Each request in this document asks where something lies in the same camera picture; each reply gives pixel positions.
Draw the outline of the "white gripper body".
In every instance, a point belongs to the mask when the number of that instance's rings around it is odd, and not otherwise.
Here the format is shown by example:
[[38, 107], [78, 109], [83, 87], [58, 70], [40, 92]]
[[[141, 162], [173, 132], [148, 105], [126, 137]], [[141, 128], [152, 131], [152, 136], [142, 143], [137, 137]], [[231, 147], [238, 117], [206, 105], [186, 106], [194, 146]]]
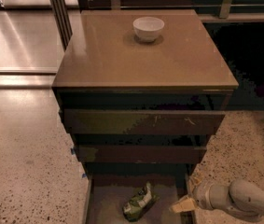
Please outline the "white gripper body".
[[202, 181], [193, 190], [193, 198], [196, 201], [200, 209], [213, 210], [214, 207], [210, 201], [210, 189], [213, 184], [209, 181]]

